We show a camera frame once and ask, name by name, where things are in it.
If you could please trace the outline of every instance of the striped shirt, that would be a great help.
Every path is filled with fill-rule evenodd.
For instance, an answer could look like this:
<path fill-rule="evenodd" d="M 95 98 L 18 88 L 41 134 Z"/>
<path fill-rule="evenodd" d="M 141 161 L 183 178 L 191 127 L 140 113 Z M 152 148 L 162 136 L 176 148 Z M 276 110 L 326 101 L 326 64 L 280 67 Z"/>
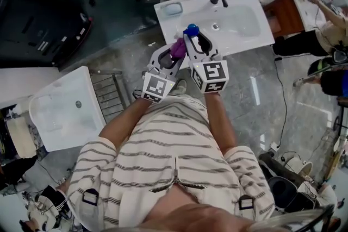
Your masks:
<path fill-rule="evenodd" d="M 142 223 L 174 183 L 202 204 L 241 215 L 238 200 L 253 198 L 254 220 L 270 217 L 274 199 L 254 153 L 246 146 L 220 152 L 206 107 L 189 97 L 167 97 L 149 107 L 128 141 L 116 150 L 98 137 L 81 150 L 68 202 L 77 220 L 94 231 Z M 82 196 L 99 193 L 97 210 L 84 211 Z"/>

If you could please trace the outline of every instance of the floor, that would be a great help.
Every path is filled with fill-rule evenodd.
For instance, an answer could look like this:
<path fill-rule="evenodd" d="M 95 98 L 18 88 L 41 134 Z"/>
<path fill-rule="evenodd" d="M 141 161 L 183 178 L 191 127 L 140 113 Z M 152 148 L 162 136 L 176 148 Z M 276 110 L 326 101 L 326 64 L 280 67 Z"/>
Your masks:
<path fill-rule="evenodd" d="M 141 72 L 153 51 L 165 44 L 156 23 L 153 3 L 96 1 L 95 8 L 86 6 L 94 18 L 93 31 L 62 70 L 70 71 L 80 65 L 98 70 L 121 69 L 129 92 L 141 88 Z M 260 1 L 265 4 L 272 0 Z M 281 138 L 285 103 L 278 70 L 288 111 L 278 153 L 295 151 L 303 160 L 312 161 L 312 175 L 320 181 L 333 145 L 327 128 L 332 126 L 339 108 L 335 98 L 323 94 L 318 86 L 292 87 L 293 80 L 305 75 L 314 60 L 310 56 L 284 59 L 276 62 L 276 67 L 270 47 L 230 55 L 227 57 L 230 80 L 221 95 L 240 144 L 250 146 L 258 154 L 268 149 L 271 142 L 279 144 Z M 189 71 L 180 71 L 179 77 L 188 81 L 188 94 L 204 102 Z M 38 162 L 27 172 L 28 181 L 37 190 L 47 184 L 55 185 L 67 175 L 66 169 L 73 166 L 78 152 L 79 148 L 51 152 L 40 162 L 55 182 Z"/>

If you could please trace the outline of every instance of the drain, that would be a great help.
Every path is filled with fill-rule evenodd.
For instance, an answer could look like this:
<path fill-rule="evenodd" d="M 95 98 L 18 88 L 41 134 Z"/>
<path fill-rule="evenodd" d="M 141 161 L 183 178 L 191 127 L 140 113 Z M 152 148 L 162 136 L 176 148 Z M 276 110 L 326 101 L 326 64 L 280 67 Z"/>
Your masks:
<path fill-rule="evenodd" d="M 212 28 L 213 28 L 214 30 L 219 30 L 219 29 L 220 29 L 220 27 L 219 27 L 216 23 L 214 23 L 214 24 L 212 25 Z"/>

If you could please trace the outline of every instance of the shirt zipper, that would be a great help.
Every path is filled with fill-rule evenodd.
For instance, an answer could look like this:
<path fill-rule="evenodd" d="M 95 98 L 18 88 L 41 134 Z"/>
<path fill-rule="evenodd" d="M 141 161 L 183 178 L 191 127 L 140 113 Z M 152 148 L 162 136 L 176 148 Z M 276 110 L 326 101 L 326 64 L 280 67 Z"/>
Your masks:
<path fill-rule="evenodd" d="M 184 187 L 192 187 L 193 189 L 199 189 L 199 190 L 203 190 L 203 189 L 206 188 L 206 186 L 202 186 L 202 185 L 199 185 L 199 184 L 190 184 L 190 183 L 184 183 L 184 182 L 180 181 L 179 175 L 178 175 L 178 168 L 177 168 L 177 163 L 176 163 L 176 157 L 175 157 L 174 178 L 173 178 L 172 182 L 170 182 L 168 185 L 156 187 L 155 189 L 151 189 L 150 191 L 151 192 L 160 192 L 162 190 L 168 189 L 173 184 L 182 185 Z"/>

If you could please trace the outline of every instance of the metal rack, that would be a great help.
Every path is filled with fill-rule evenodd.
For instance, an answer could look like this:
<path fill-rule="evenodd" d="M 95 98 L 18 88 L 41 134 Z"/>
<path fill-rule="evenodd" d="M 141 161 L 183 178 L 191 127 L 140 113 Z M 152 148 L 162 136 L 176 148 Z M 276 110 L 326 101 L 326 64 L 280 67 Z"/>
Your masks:
<path fill-rule="evenodd" d="M 122 71 L 89 69 L 89 72 L 105 122 L 109 123 L 131 104 Z"/>

